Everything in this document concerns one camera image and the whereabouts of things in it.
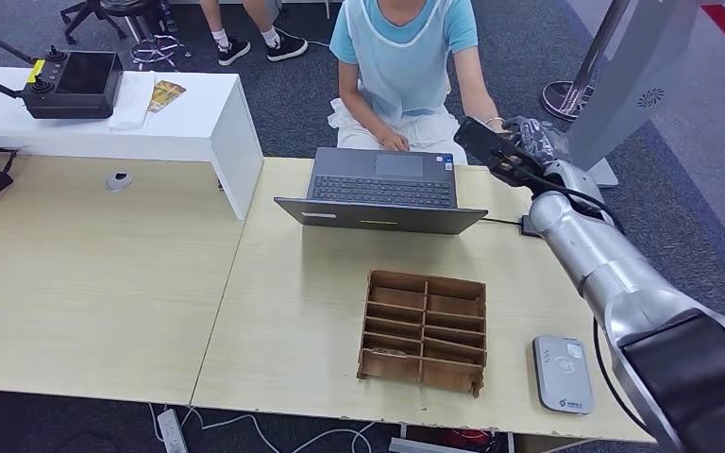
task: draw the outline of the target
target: hand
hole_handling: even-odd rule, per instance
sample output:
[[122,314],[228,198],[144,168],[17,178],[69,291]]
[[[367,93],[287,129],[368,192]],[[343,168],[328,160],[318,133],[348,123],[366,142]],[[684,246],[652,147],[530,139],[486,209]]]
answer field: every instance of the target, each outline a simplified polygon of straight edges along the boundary
[[392,130],[379,139],[379,144],[391,151],[410,151],[410,142],[407,141],[407,137],[398,135]]

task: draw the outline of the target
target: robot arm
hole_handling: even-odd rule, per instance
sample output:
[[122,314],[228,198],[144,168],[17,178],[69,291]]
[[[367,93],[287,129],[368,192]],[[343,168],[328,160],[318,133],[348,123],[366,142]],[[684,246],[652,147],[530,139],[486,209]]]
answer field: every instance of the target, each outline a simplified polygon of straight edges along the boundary
[[599,207],[583,170],[540,164],[470,118],[455,140],[494,176],[532,190],[532,226],[594,313],[647,431],[672,449],[725,452],[725,316],[654,270]]

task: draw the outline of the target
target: bracelet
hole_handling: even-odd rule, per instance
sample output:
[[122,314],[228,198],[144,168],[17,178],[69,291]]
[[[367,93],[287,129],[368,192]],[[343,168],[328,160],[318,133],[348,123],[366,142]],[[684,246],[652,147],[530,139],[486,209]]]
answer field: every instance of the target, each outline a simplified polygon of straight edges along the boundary
[[488,121],[486,121],[486,122],[485,122],[485,124],[486,124],[486,125],[490,125],[490,124],[491,124],[491,122],[494,122],[495,120],[499,120],[499,121],[501,122],[501,125],[499,125],[499,126],[502,126],[502,125],[504,125],[504,118],[502,118],[502,117],[500,117],[500,116],[494,116],[493,118],[491,118],[491,119],[489,119]]

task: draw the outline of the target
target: card reader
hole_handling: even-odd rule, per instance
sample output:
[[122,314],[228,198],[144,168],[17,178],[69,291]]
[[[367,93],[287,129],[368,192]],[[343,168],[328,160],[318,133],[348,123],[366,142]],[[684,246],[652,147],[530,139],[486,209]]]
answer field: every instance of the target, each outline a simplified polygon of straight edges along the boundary
[[593,393],[582,343],[572,338],[540,336],[532,346],[541,404],[550,411],[590,413]]

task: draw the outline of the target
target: black sneaker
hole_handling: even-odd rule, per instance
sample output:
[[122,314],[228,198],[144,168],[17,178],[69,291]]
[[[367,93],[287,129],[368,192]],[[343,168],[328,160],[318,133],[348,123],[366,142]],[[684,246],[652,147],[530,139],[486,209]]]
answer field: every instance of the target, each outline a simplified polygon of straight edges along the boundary
[[307,52],[307,42],[301,38],[294,38],[284,33],[279,33],[279,46],[268,47],[269,61],[282,61],[291,59]]
[[229,47],[224,47],[219,43],[218,47],[218,64],[221,66],[229,66],[232,61],[242,57],[251,50],[251,42],[238,41],[233,37],[229,37]]

